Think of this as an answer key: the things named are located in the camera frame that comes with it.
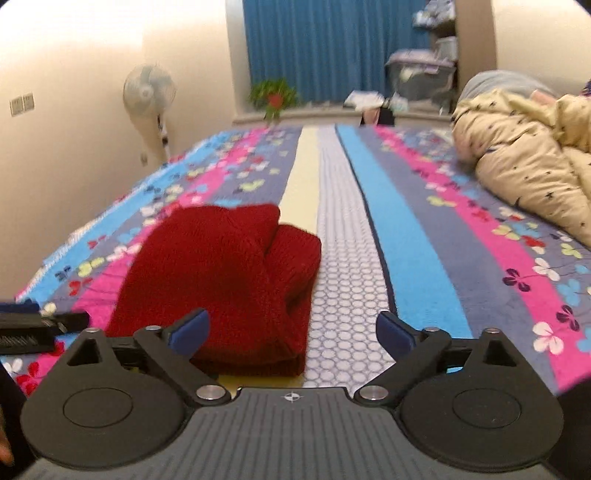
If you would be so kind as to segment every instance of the fan head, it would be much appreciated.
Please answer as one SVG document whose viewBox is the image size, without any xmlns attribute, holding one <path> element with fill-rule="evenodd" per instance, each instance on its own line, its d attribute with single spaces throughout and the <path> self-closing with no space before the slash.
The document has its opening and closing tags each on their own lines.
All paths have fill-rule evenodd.
<svg viewBox="0 0 591 480">
<path fill-rule="evenodd" d="M 155 65 L 133 69 L 123 87 L 123 101 L 134 115 L 162 115 L 176 94 L 170 75 Z"/>
</svg>

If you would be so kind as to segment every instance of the folded red cloth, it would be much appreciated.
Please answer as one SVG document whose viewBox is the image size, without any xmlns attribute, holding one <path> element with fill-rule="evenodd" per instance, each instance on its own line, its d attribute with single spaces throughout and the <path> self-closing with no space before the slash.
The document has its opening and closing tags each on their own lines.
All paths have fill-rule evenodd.
<svg viewBox="0 0 591 480">
<path fill-rule="evenodd" d="M 320 239 L 279 216 L 274 205 L 176 210 L 144 242 L 106 334 L 166 327 L 201 307 L 211 318 L 193 358 L 202 370 L 302 373 Z"/>
</svg>

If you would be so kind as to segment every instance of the pink stripe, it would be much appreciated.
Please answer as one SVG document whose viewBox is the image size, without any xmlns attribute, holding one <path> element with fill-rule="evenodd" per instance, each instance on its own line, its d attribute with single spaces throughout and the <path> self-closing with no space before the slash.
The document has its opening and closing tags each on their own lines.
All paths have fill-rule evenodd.
<svg viewBox="0 0 591 480">
<path fill-rule="evenodd" d="M 376 128 L 376 132 L 385 141 L 386 145 L 391 147 L 394 153 L 402 157 L 411 168 L 420 168 L 428 173 L 429 183 L 442 186 L 450 181 L 445 174 L 437 172 L 438 164 L 428 161 L 415 150 L 408 148 L 394 131 Z M 492 233 L 500 225 L 498 220 L 490 217 L 488 222 L 484 222 L 472 215 L 473 209 L 468 205 L 470 199 L 454 189 L 448 188 L 445 192 L 437 193 L 434 191 L 433 195 L 456 204 L 455 211 L 457 215 L 470 227 L 478 240 L 486 246 L 502 270 L 514 268 L 522 275 L 533 274 L 532 269 L 536 264 L 524 247 L 517 241 Z M 554 289 L 551 280 L 548 277 L 539 275 L 535 277 L 535 286 L 530 292 L 519 291 L 519 293 L 534 322 L 548 323 L 556 336 L 564 342 L 563 353 L 559 355 L 547 353 L 550 357 L 550 364 L 558 388 L 565 390 L 583 377 L 587 377 L 591 372 L 591 356 L 577 349 L 576 342 L 583 337 L 582 333 L 565 329 L 564 325 L 556 320 L 556 312 L 561 311 L 564 301 Z"/>
<path fill-rule="evenodd" d="M 164 207 L 166 213 L 178 207 L 197 206 L 206 203 L 224 182 L 228 173 L 228 166 L 237 165 L 249 154 L 249 148 L 255 147 L 261 137 L 266 133 L 265 129 L 251 131 L 248 136 L 238 142 L 217 164 L 198 176 L 195 181 L 172 204 Z M 207 186 L 207 191 L 196 193 L 200 186 Z M 143 243 L 158 224 L 145 227 L 129 246 Z M 111 262 L 101 274 L 93 280 L 91 289 L 80 296 L 73 306 L 73 310 L 85 310 L 90 314 L 92 326 L 106 329 L 109 325 L 119 290 L 131 263 L 132 255 L 125 255 L 119 260 Z"/>
</svg>

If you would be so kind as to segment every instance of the green leaves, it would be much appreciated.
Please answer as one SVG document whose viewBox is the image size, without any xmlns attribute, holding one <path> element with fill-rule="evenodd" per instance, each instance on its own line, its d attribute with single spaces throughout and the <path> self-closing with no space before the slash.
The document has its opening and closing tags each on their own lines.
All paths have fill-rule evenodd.
<svg viewBox="0 0 591 480">
<path fill-rule="evenodd" d="M 269 97 L 273 95 L 280 95 L 283 98 L 282 105 L 279 108 L 269 104 Z M 255 108 L 264 108 L 266 110 L 265 119 L 267 121 L 278 120 L 284 109 L 298 104 L 296 89 L 290 87 L 285 78 L 264 80 L 253 85 L 249 100 Z"/>
</svg>

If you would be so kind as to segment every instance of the blue curtain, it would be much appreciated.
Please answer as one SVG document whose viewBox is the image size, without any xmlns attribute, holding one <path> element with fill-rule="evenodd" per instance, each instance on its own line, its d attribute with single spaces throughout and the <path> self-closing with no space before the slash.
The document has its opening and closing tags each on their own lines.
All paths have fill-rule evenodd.
<svg viewBox="0 0 591 480">
<path fill-rule="evenodd" d="M 384 64 L 399 48 L 428 48 L 412 27 L 425 0 L 243 0 L 252 82 L 285 77 L 304 101 L 352 90 L 391 94 Z"/>
</svg>

